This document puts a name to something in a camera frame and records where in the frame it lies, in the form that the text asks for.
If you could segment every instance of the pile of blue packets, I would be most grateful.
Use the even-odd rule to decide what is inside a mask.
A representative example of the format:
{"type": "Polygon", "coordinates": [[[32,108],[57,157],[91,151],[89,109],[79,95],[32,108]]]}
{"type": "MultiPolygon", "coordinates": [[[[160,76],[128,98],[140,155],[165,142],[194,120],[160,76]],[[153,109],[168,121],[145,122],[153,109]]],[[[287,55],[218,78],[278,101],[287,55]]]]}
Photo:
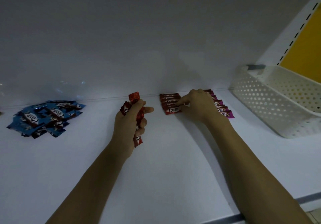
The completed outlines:
{"type": "Polygon", "coordinates": [[[13,122],[7,127],[34,139],[45,133],[58,137],[66,130],[69,119],[79,116],[86,105],[77,101],[46,101],[42,104],[23,108],[14,114],[13,122]]]}

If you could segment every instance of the yellow panel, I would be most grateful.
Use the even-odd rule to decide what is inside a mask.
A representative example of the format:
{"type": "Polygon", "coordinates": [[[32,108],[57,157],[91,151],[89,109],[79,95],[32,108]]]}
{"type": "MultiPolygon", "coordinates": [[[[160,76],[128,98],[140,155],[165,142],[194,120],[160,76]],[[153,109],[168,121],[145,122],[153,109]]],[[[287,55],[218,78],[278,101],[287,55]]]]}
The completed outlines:
{"type": "Polygon", "coordinates": [[[281,66],[321,83],[321,5],[305,24],[281,66]]]}

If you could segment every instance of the perforated basket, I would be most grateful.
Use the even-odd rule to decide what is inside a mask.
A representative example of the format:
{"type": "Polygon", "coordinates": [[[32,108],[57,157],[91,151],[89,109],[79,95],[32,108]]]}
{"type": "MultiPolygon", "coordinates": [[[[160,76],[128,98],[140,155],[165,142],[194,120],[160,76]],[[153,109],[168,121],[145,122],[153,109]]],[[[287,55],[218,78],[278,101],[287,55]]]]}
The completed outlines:
{"type": "Polygon", "coordinates": [[[241,68],[233,93],[285,138],[321,133],[321,84],[279,66],[241,68]]]}

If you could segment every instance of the floor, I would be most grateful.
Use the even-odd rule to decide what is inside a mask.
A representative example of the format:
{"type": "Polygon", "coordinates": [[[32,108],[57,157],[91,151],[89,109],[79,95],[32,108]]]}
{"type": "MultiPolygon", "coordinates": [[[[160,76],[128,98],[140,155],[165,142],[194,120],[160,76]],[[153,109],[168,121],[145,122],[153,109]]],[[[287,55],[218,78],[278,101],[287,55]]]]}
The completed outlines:
{"type": "Polygon", "coordinates": [[[313,223],[321,224],[321,208],[309,211],[307,215],[313,223]]]}

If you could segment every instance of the hand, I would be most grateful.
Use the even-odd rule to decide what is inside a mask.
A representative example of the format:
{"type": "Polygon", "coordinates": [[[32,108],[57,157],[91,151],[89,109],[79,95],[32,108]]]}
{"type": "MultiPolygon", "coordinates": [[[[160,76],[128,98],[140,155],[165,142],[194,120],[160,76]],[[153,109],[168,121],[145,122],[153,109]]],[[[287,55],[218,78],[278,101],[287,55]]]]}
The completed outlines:
{"type": "Polygon", "coordinates": [[[227,119],[217,111],[211,95],[205,93],[202,89],[191,90],[176,102],[176,105],[179,105],[181,111],[193,120],[201,121],[204,124],[215,118],[220,120],[227,119]]]}
{"type": "MultiPolygon", "coordinates": [[[[143,118],[140,123],[140,129],[136,130],[136,116],[139,110],[143,105],[146,104],[146,101],[140,99],[136,102],[126,116],[124,116],[121,112],[118,112],[115,117],[115,126],[113,137],[110,141],[113,152],[117,154],[117,156],[125,157],[127,159],[131,156],[134,150],[134,136],[140,136],[145,132],[145,126],[147,124],[146,118],[143,118]]],[[[144,107],[144,114],[153,112],[153,107],[144,107]]]]}

